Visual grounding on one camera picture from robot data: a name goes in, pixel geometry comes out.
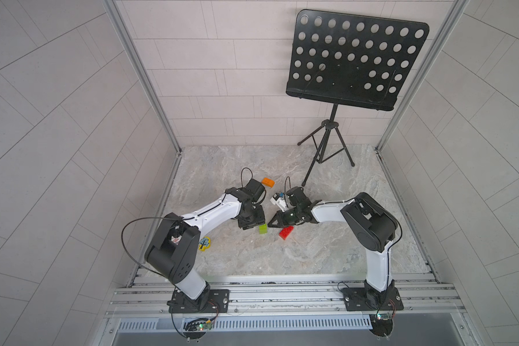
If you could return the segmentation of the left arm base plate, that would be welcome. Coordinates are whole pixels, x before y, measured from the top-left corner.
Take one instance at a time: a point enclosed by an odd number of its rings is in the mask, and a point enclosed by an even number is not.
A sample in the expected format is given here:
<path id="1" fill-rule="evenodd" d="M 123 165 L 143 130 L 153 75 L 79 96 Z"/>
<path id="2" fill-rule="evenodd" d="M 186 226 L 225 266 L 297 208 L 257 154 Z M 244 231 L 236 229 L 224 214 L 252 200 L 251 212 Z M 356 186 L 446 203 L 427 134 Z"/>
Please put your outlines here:
<path id="1" fill-rule="evenodd" d="M 216 314 L 226 313 L 230 290 L 206 289 L 197 299 L 190 299 L 182 291 L 176 290 L 167 302 L 170 314 Z"/>

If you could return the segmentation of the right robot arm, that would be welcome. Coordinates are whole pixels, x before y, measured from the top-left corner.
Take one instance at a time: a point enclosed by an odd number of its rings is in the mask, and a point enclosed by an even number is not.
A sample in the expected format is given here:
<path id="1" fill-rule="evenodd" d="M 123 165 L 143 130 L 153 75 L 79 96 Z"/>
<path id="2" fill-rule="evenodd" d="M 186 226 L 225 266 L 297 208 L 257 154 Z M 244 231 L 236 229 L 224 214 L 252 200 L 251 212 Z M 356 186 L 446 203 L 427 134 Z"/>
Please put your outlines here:
<path id="1" fill-rule="evenodd" d="M 279 208 L 268 223 L 270 228 L 284 229 L 304 223 L 346 223 L 359 243 L 366 249 L 367 297 L 382 304 L 393 288 L 390 270 L 392 246 L 397 242 L 398 220 L 368 193 L 359 193 L 348 200 L 310 200 L 302 187 L 275 193 L 271 203 Z"/>

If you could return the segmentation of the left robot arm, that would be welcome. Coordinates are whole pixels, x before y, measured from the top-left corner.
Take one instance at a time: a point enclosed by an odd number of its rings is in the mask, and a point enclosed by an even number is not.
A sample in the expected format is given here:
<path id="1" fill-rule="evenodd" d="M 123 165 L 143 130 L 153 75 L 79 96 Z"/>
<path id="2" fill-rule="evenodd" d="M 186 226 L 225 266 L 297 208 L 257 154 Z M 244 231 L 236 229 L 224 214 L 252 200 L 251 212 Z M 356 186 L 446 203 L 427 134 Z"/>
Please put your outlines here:
<path id="1" fill-rule="evenodd" d="M 213 203 L 178 216 L 167 214 L 145 252 L 145 261 L 194 303 L 208 300 L 209 284 L 194 269 L 200 240 L 229 220 L 247 230 L 265 224 L 265 187 L 251 179 L 230 187 Z"/>

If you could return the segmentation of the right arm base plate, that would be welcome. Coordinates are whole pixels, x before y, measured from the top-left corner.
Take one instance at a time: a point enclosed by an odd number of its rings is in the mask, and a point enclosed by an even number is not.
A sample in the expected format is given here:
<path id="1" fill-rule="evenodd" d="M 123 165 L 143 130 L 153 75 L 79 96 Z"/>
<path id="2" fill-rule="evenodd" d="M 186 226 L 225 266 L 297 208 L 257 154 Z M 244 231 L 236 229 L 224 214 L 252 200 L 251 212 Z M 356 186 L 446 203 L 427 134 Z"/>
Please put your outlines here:
<path id="1" fill-rule="evenodd" d="M 404 304 L 395 281 L 386 291 L 379 292 L 366 281 L 363 288 L 340 288 L 347 311 L 402 311 Z"/>

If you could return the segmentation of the lime lego brick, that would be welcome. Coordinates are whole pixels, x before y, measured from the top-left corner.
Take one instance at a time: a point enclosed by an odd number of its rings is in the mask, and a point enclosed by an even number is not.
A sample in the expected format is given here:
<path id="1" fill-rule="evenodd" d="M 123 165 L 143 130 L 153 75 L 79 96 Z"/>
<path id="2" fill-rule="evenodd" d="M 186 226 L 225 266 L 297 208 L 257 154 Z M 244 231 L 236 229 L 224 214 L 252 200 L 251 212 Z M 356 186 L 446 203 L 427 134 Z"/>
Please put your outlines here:
<path id="1" fill-rule="evenodd" d="M 268 233 L 268 225 L 264 223 L 263 225 L 260 225 L 258 227 L 258 230 L 259 230 L 260 234 L 267 234 Z"/>

